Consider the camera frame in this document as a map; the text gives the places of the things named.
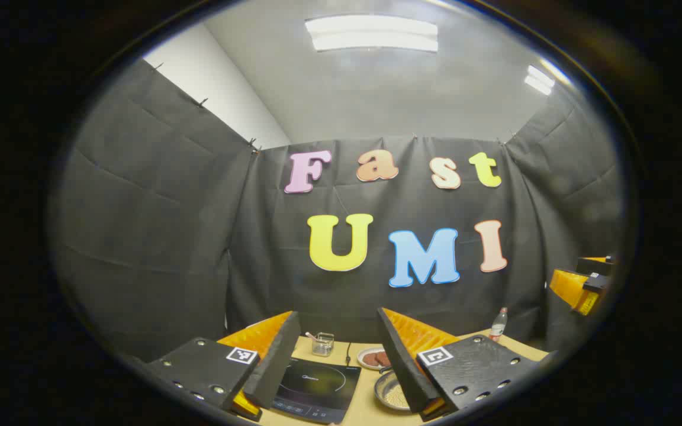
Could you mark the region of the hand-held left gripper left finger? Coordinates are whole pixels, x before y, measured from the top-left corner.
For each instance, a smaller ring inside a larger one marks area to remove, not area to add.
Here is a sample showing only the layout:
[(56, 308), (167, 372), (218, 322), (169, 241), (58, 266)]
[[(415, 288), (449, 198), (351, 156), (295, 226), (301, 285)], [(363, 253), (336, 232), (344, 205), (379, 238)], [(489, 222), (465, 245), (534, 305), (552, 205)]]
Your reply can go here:
[(272, 405), (299, 336), (300, 315), (284, 312), (217, 341), (195, 337), (145, 367), (206, 407), (259, 421)]

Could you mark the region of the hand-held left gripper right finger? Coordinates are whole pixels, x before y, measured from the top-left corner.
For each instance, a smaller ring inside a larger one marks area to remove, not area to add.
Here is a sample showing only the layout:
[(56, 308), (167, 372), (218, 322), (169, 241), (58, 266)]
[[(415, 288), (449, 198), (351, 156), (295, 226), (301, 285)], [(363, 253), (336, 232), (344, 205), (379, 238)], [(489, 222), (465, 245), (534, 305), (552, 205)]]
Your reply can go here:
[(377, 315), (382, 347), (409, 409), (425, 421), (484, 414), (546, 366), (546, 359), (528, 358), (481, 334), (459, 338), (389, 308)]

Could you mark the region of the steel pot with black handles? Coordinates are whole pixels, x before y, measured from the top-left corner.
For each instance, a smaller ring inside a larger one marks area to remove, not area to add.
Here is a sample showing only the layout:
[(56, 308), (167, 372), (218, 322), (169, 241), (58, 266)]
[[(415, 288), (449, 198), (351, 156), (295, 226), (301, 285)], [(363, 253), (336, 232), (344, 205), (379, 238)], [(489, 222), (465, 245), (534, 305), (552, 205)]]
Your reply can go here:
[(374, 385), (374, 395), (388, 409), (409, 412), (410, 407), (406, 400), (400, 381), (393, 372), (391, 366), (384, 367), (379, 371), (381, 375)]

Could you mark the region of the black induction cooktop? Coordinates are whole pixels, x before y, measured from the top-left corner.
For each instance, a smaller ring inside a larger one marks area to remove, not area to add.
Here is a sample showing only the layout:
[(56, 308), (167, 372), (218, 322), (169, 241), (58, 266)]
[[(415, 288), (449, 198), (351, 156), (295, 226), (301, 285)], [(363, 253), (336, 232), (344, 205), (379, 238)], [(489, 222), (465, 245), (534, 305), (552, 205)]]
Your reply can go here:
[(272, 409), (320, 424), (341, 424), (362, 369), (291, 358)]

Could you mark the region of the round white plate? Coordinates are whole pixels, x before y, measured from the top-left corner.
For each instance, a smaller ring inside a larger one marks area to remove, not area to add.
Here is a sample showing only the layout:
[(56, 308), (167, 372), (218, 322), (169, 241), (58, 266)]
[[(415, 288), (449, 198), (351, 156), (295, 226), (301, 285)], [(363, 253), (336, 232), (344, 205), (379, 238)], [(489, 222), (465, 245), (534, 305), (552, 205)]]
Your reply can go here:
[(376, 353), (376, 351), (385, 351), (382, 346), (376, 346), (372, 348), (368, 348), (367, 350), (362, 350), (358, 353), (358, 363), (362, 366), (365, 367), (366, 369), (371, 369), (371, 370), (381, 370), (381, 367), (375, 367), (372, 366), (371, 364), (371, 356), (372, 353)]

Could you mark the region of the clear water bottle red label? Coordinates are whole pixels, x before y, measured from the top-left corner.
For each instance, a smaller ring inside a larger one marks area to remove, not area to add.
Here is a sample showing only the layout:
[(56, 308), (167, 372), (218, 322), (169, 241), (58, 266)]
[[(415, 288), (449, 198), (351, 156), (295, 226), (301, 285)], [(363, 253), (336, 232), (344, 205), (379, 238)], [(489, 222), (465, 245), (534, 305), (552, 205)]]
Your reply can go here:
[(508, 308), (501, 307), (500, 312), (496, 315), (489, 333), (490, 340), (499, 341), (504, 334), (504, 329), (508, 324)]

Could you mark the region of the black backdrop cloth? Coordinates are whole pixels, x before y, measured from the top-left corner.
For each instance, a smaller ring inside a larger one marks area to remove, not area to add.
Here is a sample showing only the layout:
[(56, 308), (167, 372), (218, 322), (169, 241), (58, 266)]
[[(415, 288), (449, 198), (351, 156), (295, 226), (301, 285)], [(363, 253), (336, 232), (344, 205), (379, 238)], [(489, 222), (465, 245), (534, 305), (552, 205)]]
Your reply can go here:
[(627, 218), (614, 138), (555, 93), (508, 143), (335, 138), (252, 153), (139, 60), (102, 94), (55, 186), (53, 254), (78, 310), (149, 361), (287, 311), (377, 341), (380, 307), (553, 351), (585, 332), (543, 286), (613, 256)]

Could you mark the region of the small ceiling light panel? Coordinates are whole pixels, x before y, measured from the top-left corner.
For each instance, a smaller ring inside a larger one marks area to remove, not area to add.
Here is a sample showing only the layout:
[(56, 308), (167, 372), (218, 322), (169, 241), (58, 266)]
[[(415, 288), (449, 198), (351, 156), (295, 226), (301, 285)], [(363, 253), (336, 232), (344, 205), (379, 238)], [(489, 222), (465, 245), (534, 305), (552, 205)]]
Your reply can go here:
[(545, 75), (544, 72), (538, 68), (528, 65), (527, 75), (523, 79), (523, 83), (543, 95), (551, 95), (556, 81), (553, 78)]

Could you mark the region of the large ceiling light panel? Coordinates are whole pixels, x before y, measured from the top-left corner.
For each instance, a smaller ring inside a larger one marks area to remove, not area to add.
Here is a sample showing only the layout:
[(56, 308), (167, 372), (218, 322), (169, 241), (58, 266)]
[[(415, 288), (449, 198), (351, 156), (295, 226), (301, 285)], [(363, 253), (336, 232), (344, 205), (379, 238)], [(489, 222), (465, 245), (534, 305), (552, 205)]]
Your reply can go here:
[(335, 15), (305, 21), (316, 51), (405, 49), (438, 52), (439, 30), (432, 22), (390, 15)]

